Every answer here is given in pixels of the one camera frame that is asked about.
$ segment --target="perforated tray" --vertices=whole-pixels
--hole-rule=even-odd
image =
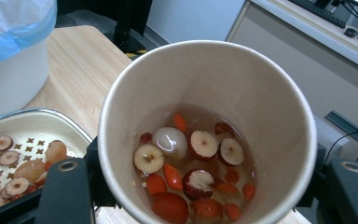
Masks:
[[[65,115],[50,109],[36,108],[0,116],[0,135],[8,135],[13,141],[10,150],[20,152],[17,165],[0,165],[1,188],[13,178],[17,167],[28,160],[45,158],[48,143],[63,141],[68,156],[83,157],[91,138]]]

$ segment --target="floor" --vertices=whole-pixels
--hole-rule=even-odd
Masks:
[[[90,25],[96,27],[101,33],[113,33],[115,30],[116,22],[100,16],[93,12],[87,10],[78,10],[57,18],[56,27],[68,27],[68,26],[78,26],[78,25]],[[152,31],[145,31],[145,36],[141,36],[135,31],[131,31],[131,36],[138,40],[142,45],[145,46],[146,51],[158,48],[159,46],[168,44],[161,39],[161,37],[156,36]],[[131,55],[127,54],[132,60],[137,59],[141,55]],[[301,213],[310,223],[318,224],[321,223],[318,221],[316,216],[318,202],[314,200],[312,207],[297,207],[296,210]]]

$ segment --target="white wall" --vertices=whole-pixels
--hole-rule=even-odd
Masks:
[[[154,0],[147,26],[168,43],[226,40],[245,0]]]

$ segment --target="plastic bag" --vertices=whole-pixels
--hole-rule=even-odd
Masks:
[[[0,61],[46,38],[56,19],[56,0],[0,0]]]

